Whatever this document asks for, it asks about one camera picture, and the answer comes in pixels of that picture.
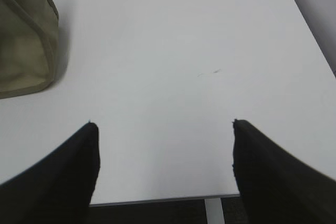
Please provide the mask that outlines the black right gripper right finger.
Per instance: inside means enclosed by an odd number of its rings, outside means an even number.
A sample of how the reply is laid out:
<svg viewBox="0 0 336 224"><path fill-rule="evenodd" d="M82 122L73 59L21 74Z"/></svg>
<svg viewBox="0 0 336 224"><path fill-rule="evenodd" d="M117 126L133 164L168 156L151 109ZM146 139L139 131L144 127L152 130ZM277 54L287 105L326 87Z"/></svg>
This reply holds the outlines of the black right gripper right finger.
<svg viewBox="0 0 336 224"><path fill-rule="evenodd" d="M335 180L246 120L235 120L233 172L250 223L335 223Z"/></svg>

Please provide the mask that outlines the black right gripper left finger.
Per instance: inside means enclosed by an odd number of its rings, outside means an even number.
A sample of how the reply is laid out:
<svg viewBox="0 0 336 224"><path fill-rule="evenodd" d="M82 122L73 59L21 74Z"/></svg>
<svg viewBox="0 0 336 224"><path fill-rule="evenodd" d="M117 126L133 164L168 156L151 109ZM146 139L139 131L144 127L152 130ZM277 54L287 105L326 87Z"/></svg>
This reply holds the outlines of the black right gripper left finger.
<svg viewBox="0 0 336 224"><path fill-rule="evenodd" d="M84 223L99 170L99 129L89 122L1 184L1 223Z"/></svg>

